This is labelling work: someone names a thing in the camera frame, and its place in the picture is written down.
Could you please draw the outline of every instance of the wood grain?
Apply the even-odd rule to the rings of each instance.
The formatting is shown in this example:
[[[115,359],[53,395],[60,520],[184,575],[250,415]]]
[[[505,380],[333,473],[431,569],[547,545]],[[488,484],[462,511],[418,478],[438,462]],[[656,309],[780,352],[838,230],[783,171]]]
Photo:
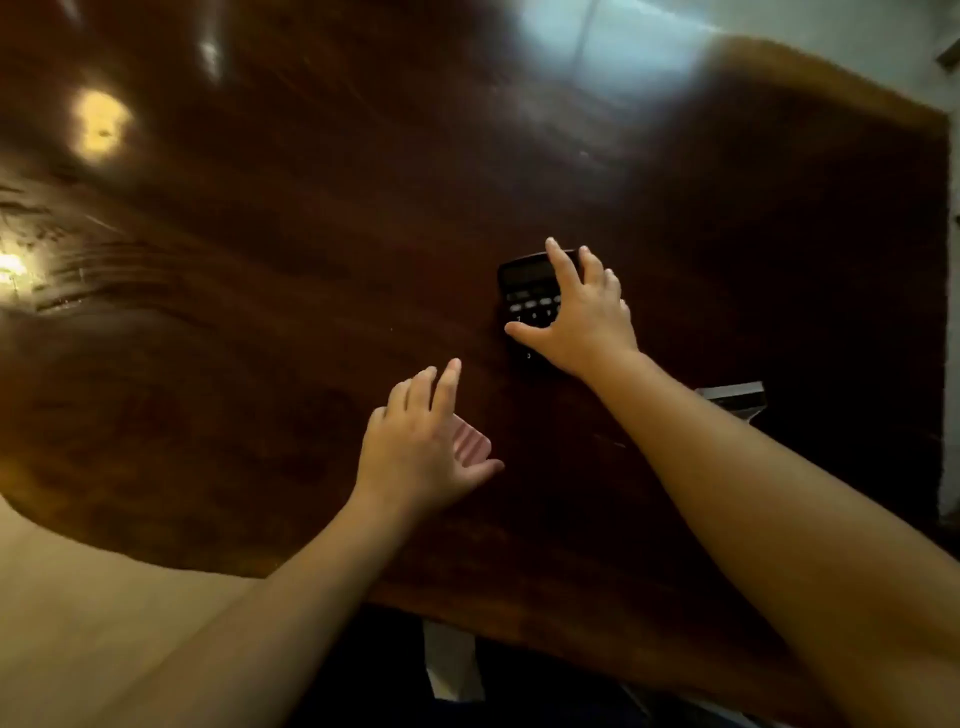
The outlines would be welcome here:
[[[494,275],[548,234],[589,243],[668,371],[762,378],[761,426],[928,529],[943,114],[612,0],[66,7],[0,3],[14,508],[266,575],[347,497],[390,387],[457,355],[458,412],[507,471],[375,599],[836,719],[586,388],[511,363]]]

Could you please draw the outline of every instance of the black calculator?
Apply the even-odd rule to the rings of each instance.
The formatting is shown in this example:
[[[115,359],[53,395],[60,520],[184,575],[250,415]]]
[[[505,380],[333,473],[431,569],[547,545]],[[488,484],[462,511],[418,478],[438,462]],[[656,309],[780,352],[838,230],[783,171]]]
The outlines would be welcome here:
[[[574,252],[564,253],[570,256],[579,273],[580,263]],[[500,318],[503,323],[520,321],[532,327],[546,328],[557,318],[561,303],[560,285],[546,253],[525,255],[503,263],[497,269],[496,281],[500,288]],[[541,359],[538,354],[516,342],[512,349],[522,359]]]

